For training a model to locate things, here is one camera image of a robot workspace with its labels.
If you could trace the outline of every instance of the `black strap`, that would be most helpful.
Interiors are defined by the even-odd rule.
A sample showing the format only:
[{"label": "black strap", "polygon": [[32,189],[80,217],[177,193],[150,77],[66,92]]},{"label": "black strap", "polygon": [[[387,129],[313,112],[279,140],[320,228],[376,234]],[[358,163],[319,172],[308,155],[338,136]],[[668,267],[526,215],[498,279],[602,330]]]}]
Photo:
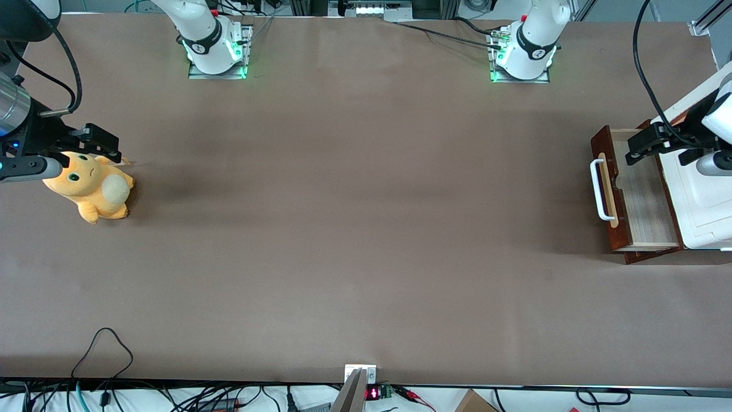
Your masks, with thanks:
[{"label": "black strap", "polygon": [[218,19],[214,19],[214,21],[216,22],[216,27],[214,27],[214,31],[203,39],[191,40],[181,36],[185,45],[188,46],[188,48],[193,51],[193,53],[208,54],[209,49],[221,38],[221,22],[218,21]]},{"label": "black strap", "polygon": [[547,55],[556,44],[556,41],[554,43],[551,43],[550,45],[540,46],[533,44],[528,39],[526,39],[526,36],[523,35],[523,24],[518,27],[518,31],[516,33],[516,40],[518,41],[518,45],[521,46],[523,50],[526,51],[526,54],[529,55],[529,58],[531,60],[541,60],[544,58],[544,56]]}]

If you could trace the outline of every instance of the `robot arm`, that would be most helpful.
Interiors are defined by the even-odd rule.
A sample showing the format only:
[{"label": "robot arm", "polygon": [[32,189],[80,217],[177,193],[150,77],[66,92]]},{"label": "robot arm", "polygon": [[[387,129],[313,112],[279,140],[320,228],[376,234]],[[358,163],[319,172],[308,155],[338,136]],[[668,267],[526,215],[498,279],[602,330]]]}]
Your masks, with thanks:
[{"label": "robot arm", "polygon": [[[242,25],[214,17],[205,0],[153,2],[173,21],[188,58],[201,72],[223,73],[243,59]],[[0,40],[44,40],[55,32],[60,18],[59,0],[0,0]],[[56,177],[68,167],[64,151],[120,162],[116,136],[92,123],[75,130],[61,120],[78,102],[67,110],[50,110],[28,94],[22,81],[0,73],[0,183]],[[78,98],[81,101],[81,89]]]},{"label": "robot arm", "polygon": [[521,80],[539,77],[550,64],[570,16],[567,0],[532,0],[525,20],[501,30],[508,32],[509,38],[498,41],[503,50],[496,64]]},{"label": "robot arm", "polygon": [[214,17],[206,0],[152,0],[173,21],[188,58],[203,73],[220,74],[243,59],[242,24]]},{"label": "robot arm", "polygon": [[661,122],[652,123],[628,140],[630,151],[625,158],[629,166],[649,156],[679,151],[682,166],[696,162],[702,175],[732,176],[732,74],[720,83],[709,79],[698,89],[703,89],[700,95],[705,97],[686,103],[689,109],[684,121],[675,126],[682,139]]}]

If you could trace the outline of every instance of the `green cable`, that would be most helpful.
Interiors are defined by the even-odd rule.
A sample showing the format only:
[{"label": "green cable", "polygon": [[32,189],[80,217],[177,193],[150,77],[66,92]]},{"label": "green cable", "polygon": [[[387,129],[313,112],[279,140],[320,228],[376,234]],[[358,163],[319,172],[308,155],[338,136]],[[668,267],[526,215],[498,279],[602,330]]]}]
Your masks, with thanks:
[{"label": "green cable", "polygon": [[81,404],[81,408],[84,409],[84,412],[91,412],[89,407],[86,406],[84,398],[81,396],[81,387],[79,386],[79,382],[76,383],[76,397],[79,398],[79,403]]}]

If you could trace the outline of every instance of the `digital display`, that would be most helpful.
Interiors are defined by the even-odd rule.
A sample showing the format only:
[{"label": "digital display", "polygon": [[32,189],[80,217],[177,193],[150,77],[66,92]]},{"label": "digital display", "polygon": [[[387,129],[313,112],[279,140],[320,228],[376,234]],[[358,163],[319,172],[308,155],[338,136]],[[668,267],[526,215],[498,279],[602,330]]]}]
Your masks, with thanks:
[{"label": "digital display", "polygon": [[364,394],[365,400],[379,400],[381,399],[381,385],[369,385],[366,388],[366,393]]}]

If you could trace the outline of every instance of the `mounting plate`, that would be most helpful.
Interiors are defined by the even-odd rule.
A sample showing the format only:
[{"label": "mounting plate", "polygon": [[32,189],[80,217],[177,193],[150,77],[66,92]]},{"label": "mounting plate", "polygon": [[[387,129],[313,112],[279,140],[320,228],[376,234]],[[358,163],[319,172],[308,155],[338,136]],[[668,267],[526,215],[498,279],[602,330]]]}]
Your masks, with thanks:
[{"label": "mounting plate", "polygon": [[347,364],[345,372],[343,373],[343,382],[346,382],[348,380],[348,377],[351,376],[351,373],[355,369],[366,369],[368,381],[367,383],[369,385],[373,385],[376,383],[376,365],[362,365],[362,364]]}]

